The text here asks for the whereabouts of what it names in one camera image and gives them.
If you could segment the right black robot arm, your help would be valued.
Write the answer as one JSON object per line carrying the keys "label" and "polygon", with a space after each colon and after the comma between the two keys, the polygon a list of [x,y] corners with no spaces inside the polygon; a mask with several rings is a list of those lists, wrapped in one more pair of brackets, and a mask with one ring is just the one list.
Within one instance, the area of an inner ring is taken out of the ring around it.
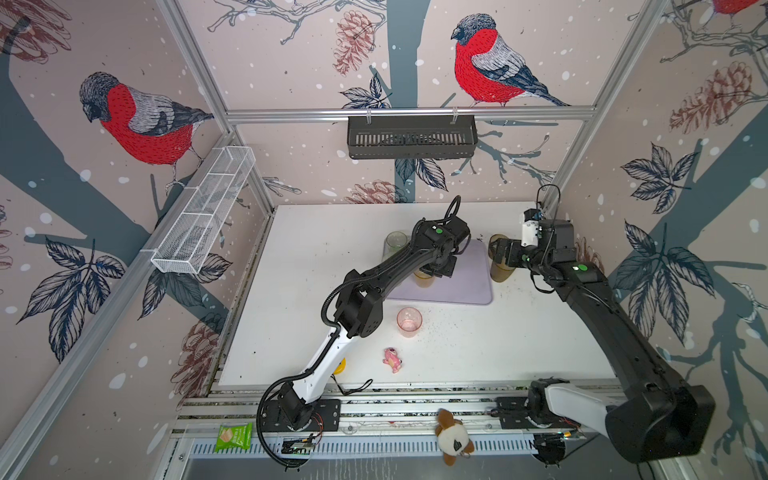
{"label": "right black robot arm", "polygon": [[548,218],[540,205],[524,213],[522,236],[492,236],[488,256],[494,269],[525,269],[542,278],[587,326],[624,393],[619,401],[561,379],[532,382],[528,410],[536,423],[568,419],[608,438],[627,461],[697,454],[705,440],[715,400],[692,386],[658,353],[616,301],[607,277],[576,253],[573,225]]}

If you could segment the bright green plastic cup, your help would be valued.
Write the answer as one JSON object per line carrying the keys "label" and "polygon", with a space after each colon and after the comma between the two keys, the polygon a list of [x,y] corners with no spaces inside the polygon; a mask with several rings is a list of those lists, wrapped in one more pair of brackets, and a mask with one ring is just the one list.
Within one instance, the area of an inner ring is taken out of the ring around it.
{"label": "bright green plastic cup", "polygon": [[390,232],[384,241],[382,259],[387,260],[409,243],[409,236],[403,231]]}

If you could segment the brown textured cup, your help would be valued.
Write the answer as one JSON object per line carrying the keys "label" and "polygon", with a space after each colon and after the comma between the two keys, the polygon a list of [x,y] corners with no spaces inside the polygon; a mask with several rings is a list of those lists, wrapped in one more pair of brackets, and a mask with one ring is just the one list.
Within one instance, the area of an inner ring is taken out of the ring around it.
{"label": "brown textured cup", "polygon": [[490,278],[496,283],[503,283],[515,270],[514,266],[510,266],[505,262],[494,262],[491,264]]}
{"label": "brown textured cup", "polygon": [[488,256],[494,263],[503,263],[507,256],[509,238],[503,234],[494,234],[489,239]]}

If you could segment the brown white plush toy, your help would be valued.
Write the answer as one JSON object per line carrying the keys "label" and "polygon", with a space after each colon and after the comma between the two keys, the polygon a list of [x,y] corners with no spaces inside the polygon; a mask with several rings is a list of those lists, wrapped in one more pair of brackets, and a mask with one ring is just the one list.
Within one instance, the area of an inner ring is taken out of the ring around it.
{"label": "brown white plush toy", "polygon": [[475,452],[466,427],[446,409],[438,410],[435,434],[444,463],[448,466],[453,466],[458,458],[469,457]]}

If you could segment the yellow plastic cup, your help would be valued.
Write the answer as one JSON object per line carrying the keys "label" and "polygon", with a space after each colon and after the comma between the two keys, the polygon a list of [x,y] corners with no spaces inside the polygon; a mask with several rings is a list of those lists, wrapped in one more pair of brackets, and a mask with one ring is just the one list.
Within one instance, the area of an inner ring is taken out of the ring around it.
{"label": "yellow plastic cup", "polygon": [[435,281],[435,277],[421,270],[414,272],[414,283],[420,288],[428,288]]}

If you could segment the lavender plastic tray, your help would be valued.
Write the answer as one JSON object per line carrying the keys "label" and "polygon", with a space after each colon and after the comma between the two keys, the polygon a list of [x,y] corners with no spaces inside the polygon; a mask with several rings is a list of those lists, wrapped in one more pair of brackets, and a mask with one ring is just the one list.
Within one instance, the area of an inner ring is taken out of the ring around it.
{"label": "lavender plastic tray", "polygon": [[486,245],[473,239],[464,253],[457,257],[452,277],[436,278],[429,286],[425,286],[411,275],[387,299],[481,306],[490,304],[493,293]]}

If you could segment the near brown textured cup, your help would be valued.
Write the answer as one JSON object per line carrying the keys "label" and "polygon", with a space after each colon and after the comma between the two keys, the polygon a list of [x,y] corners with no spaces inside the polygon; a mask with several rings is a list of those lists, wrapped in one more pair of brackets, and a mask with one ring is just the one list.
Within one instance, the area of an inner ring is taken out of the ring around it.
{"label": "near brown textured cup", "polygon": [[496,283],[503,283],[515,270],[514,266],[510,266],[505,262],[494,262],[491,264],[490,278]]}

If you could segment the pink plastic cup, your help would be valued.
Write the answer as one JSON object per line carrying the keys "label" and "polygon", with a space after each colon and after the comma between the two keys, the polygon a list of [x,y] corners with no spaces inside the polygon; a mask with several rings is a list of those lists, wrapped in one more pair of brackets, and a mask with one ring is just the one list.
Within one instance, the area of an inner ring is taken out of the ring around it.
{"label": "pink plastic cup", "polygon": [[423,317],[416,308],[405,307],[398,312],[396,322],[401,335],[406,338],[412,338],[422,327]]}

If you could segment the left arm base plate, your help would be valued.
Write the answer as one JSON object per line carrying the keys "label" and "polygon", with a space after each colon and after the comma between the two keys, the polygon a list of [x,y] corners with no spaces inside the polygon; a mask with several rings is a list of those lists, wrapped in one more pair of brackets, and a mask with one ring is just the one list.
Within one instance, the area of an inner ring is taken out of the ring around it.
{"label": "left arm base plate", "polygon": [[263,432],[336,432],[339,428],[341,401],[336,399],[318,400],[311,407],[311,415],[297,424],[290,422],[277,400],[266,403],[264,411],[257,416],[257,425]]}

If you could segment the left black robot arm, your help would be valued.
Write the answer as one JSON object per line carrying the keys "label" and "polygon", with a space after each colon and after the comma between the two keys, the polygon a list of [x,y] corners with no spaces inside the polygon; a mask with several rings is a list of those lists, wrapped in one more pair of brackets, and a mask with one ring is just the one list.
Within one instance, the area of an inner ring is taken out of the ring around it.
{"label": "left black robot arm", "polygon": [[392,290],[419,271],[434,278],[451,277],[457,257],[471,240],[471,230],[459,218],[461,197],[455,196],[443,217],[420,219],[409,243],[379,265],[360,273],[349,271],[344,281],[324,300],[320,318],[330,328],[308,366],[299,374],[282,377],[269,385],[257,407],[256,438],[265,453],[286,470],[298,470],[304,460],[286,459],[275,453],[264,436],[262,419],[274,403],[278,416],[298,430],[308,426],[315,405],[328,380],[356,340],[376,331],[383,321],[383,304]]}

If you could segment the yellow tape measure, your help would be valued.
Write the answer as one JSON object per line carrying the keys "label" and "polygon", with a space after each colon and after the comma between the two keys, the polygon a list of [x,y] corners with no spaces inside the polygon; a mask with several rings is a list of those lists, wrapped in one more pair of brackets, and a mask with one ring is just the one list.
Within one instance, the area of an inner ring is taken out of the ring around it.
{"label": "yellow tape measure", "polygon": [[341,362],[338,364],[338,366],[337,366],[337,367],[336,367],[336,369],[334,370],[333,374],[334,374],[334,375],[339,375],[339,374],[341,374],[341,373],[342,373],[342,372],[345,370],[345,368],[346,368],[346,360],[345,360],[345,359],[343,359],[343,360],[342,360],[342,361],[341,361]]}

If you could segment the far brown textured cup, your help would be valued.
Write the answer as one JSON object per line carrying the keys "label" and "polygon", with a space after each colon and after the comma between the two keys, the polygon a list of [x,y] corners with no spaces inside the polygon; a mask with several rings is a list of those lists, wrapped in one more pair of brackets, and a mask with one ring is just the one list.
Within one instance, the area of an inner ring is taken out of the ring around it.
{"label": "far brown textured cup", "polygon": [[503,234],[494,234],[489,239],[488,256],[494,263],[503,263],[507,256],[509,238]]}

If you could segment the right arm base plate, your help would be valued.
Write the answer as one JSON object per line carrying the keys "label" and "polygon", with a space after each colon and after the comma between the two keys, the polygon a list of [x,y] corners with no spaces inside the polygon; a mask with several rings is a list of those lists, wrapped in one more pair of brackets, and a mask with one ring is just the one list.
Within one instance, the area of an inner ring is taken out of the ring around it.
{"label": "right arm base plate", "polygon": [[557,429],[579,430],[581,425],[573,420],[555,415],[544,401],[533,405],[527,397],[497,397],[491,416],[498,418],[503,429]]}

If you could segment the green snack packet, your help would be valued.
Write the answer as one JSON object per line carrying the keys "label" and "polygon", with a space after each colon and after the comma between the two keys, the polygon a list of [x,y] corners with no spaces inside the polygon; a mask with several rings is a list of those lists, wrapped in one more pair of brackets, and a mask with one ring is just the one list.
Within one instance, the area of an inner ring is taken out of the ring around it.
{"label": "green snack packet", "polygon": [[230,449],[249,450],[252,442],[251,423],[241,425],[222,425],[216,438],[214,452]]}

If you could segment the small pink toy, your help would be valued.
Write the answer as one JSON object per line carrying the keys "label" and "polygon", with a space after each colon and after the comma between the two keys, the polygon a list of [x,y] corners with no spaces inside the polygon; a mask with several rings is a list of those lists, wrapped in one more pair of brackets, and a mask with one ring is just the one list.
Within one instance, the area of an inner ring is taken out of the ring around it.
{"label": "small pink toy", "polygon": [[384,350],[383,363],[391,368],[393,374],[398,373],[402,368],[402,360],[396,349],[392,347],[388,347]]}

